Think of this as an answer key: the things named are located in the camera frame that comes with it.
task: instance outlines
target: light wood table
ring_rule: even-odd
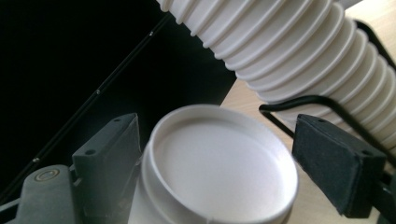
[[[396,26],[394,25],[396,0],[362,0],[348,8],[346,16],[369,25],[393,60],[396,58]],[[259,112],[259,106],[262,104],[265,102],[258,99],[245,82],[237,79],[221,106],[239,111],[264,123],[291,149],[292,139]],[[376,223],[379,213],[375,209],[369,218],[340,216],[309,176],[298,165],[297,167],[300,178],[299,192],[289,224]]]

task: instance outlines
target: black foam pad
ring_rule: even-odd
[[[368,197],[383,174],[384,153],[327,120],[301,114],[292,155],[340,215],[370,215]]]

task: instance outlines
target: black metal wire frame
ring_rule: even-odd
[[[283,111],[294,108],[296,106],[310,104],[326,105],[327,107],[329,107],[339,117],[341,117],[356,133],[358,133],[367,143],[385,153],[388,157],[388,161],[396,167],[396,158],[389,152],[389,150],[382,146],[382,144],[378,142],[376,138],[374,138],[369,132],[367,132],[361,126],[361,124],[356,121],[355,118],[351,116],[342,106],[340,106],[337,102],[328,97],[317,95],[302,96],[277,105],[261,105],[259,110],[266,118],[271,120],[284,133],[293,138],[293,131],[286,127],[275,116],[273,116],[271,112]]]
[[[361,21],[355,22],[357,23],[358,29],[363,30],[368,35],[369,41],[377,47],[378,53],[387,60],[388,64],[391,67],[396,70],[395,62],[391,59],[373,30]],[[396,167],[396,157],[392,155],[389,150],[386,149],[380,142],[378,142],[378,140],[376,140],[376,138],[373,137],[363,126],[361,126],[361,124],[356,121],[355,118],[351,116],[341,105],[328,97],[318,95],[302,96],[277,105],[260,105],[259,110],[263,116],[272,121],[285,134],[287,134],[291,138],[294,138],[294,132],[290,130],[286,125],[284,125],[279,119],[273,116],[271,112],[279,112],[294,108],[296,106],[310,104],[325,105],[329,107],[341,119],[343,119],[344,122],[346,122],[356,133],[358,133],[367,143],[385,153],[388,157],[389,163]]]

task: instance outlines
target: white plastic cup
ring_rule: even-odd
[[[145,148],[129,224],[285,223],[298,176],[257,120],[217,105],[164,116]]]

